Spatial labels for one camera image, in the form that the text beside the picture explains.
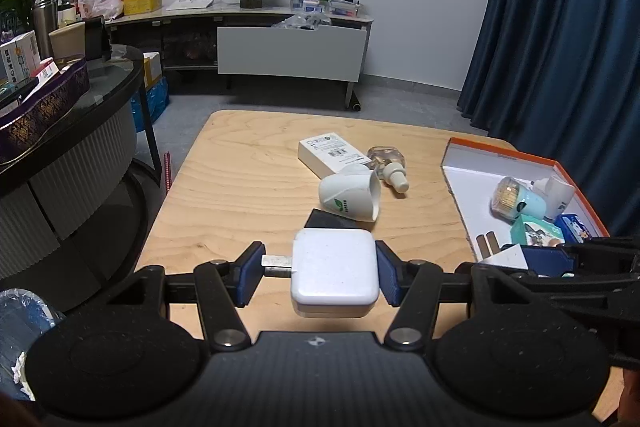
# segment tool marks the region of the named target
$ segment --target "barcode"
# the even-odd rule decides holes
[[[340,154],[347,154],[345,149],[335,149],[333,151],[329,151],[329,156],[340,156]]]

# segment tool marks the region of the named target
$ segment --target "orange edge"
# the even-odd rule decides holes
[[[604,236],[609,237],[609,232],[607,232],[607,228],[603,225],[602,221],[598,217],[598,214],[596,214],[595,210],[593,210],[591,203],[589,203],[587,198],[584,197],[584,194],[582,193],[580,188],[578,188],[578,185],[575,184],[571,176],[567,174],[564,168],[557,161],[550,160],[549,158],[543,158],[542,156],[527,154],[527,153],[516,151],[516,150],[504,149],[503,147],[498,147],[496,145],[489,145],[488,143],[475,142],[473,140],[467,140],[465,138],[452,137],[449,139],[449,142],[454,143],[456,145],[462,145],[464,147],[471,147],[472,149],[481,149],[487,152],[492,152],[494,154],[511,156],[512,158],[518,158],[520,160],[526,160],[533,163],[542,163],[544,165],[548,165],[549,167],[554,167],[558,169],[558,171],[560,171],[562,176],[564,176],[565,179],[567,179],[567,181],[569,181],[569,183],[571,183],[575,187],[575,192],[577,196],[580,198],[580,201],[582,202],[585,210],[590,214],[591,219],[593,219],[594,223],[600,228],[600,231],[604,234]]]

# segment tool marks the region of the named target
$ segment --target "purple patterned basket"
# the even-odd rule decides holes
[[[82,59],[0,117],[0,165],[12,162],[36,145],[88,90],[89,73]]]

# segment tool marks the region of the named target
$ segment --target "floor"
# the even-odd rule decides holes
[[[344,109],[343,82],[265,76],[233,78],[231,89],[226,89],[225,79],[215,73],[198,73],[188,80],[180,74],[169,77],[170,104],[154,124],[154,130],[160,154],[171,153],[174,176],[211,113],[222,109],[325,114],[486,135],[460,116],[457,93],[450,90],[369,77],[356,85],[362,110],[353,112]],[[136,156],[150,162],[144,133],[138,134]]]

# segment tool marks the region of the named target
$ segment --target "baseboard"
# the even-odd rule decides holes
[[[390,78],[388,76],[378,76],[376,74],[361,74],[358,84],[361,86],[390,87],[391,89],[423,92],[426,94],[433,94],[435,96],[442,96],[444,98],[451,98],[453,100],[457,100],[460,97],[460,92],[457,89],[431,86],[431,84],[421,84],[420,82],[401,80],[400,78]]]

